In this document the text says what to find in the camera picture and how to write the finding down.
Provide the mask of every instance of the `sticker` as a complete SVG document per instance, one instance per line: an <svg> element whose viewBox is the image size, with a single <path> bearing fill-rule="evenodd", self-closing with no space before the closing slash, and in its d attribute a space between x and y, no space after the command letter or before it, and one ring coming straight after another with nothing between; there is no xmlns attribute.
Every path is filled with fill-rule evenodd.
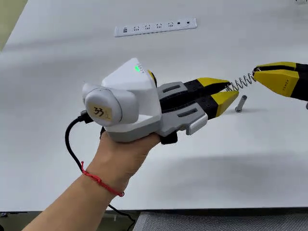
<svg viewBox="0 0 308 231"><path fill-rule="evenodd" d="M90 114L93 117L111 121L112 110L110 107L100 106L94 103L89 103Z"/></svg>

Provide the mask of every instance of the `white power strip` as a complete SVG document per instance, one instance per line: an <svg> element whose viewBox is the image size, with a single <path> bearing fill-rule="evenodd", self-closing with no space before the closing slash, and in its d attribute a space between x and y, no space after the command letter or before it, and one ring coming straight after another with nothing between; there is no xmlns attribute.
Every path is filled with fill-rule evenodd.
<svg viewBox="0 0 308 231"><path fill-rule="evenodd" d="M197 28L197 20L195 18L181 18L178 20L170 20L167 22L139 23L128 26L116 26L115 37L141 35L172 30L185 30L193 28Z"/></svg>

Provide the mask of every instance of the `human hand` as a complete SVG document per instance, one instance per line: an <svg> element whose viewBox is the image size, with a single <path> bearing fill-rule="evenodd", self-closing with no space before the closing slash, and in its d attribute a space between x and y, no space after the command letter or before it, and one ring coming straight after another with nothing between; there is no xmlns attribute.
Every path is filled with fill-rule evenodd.
<svg viewBox="0 0 308 231"><path fill-rule="evenodd" d="M87 171L98 175L104 183L115 190L123 192L149 151L159 142L159 136L153 133L133 142L118 143L104 132Z"/></svg>

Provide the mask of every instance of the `red string bracelet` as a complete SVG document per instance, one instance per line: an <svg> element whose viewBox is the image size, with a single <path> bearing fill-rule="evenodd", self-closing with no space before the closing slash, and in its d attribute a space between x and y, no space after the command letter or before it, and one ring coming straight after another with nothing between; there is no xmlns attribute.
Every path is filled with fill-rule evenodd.
<svg viewBox="0 0 308 231"><path fill-rule="evenodd" d="M83 161L81 161L81 171L82 174L90 177L92 180L96 181L100 186L102 186L103 188L105 188L106 190L108 190L109 192L111 192L114 195L118 195L119 197L124 196L124 192L117 192L116 190L114 190L113 188L111 188L109 185L105 184L104 182L102 182L102 179L99 178L98 176L92 175L90 173L88 173L86 170L83 169Z"/></svg>

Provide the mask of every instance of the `black cable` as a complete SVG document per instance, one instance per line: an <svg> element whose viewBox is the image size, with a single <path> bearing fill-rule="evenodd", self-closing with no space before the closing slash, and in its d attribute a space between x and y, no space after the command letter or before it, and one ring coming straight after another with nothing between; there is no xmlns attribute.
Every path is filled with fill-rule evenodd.
<svg viewBox="0 0 308 231"><path fill-rule="evenodd" d="M71 132L71 129L72 127L77 124L78 122L82 122L84 121L86 124L87 123L90 123L92 122L93 120L89 119L89 115L85 112L82 112L81 113L81 116L79 116L78 118L74 119L66 128L66 131L65 131L65 145L66 145L66 148L68 150L68 152L71 154L72 158L75 160L76 164L78 165L80 171L82 172L81 170L81 163L80 161L78 160L78 158L76 157L75 153L73 152L72 148L71 148L71 145L69 143L69 133ZM136 220L133 219L130 214L128 213L124 213L124 212L121 212L119 210L117 210L115 207L113 207L112 205L108 205L109 208L111 208L113 211L115 211L116 213L120 214L120 215L123 215L123 216L126 216L128 217L131 221L132 221L132 224L128 227L127 231L129 231L129 229L135 224Z"/></svg>
<svg viewBox="0 0 308 231"><path fill-rule="evenodd" d="M80 169L80 171L82 172L81 170L81 163L80 161L78 160L77 156L74 154L73 150L71 149L71 145L69 143L69 133L71 132L71 129L72 127L76 124L76 123L79 123L81 122L79 118L77 119L74 119L68 126L67 126L67 129L66 129L66 132L65 132L65 145L66 145L66 148L68 150L68 152L71 154L72 158L75 160L76 164L78 165L78 168Z"/></svg>

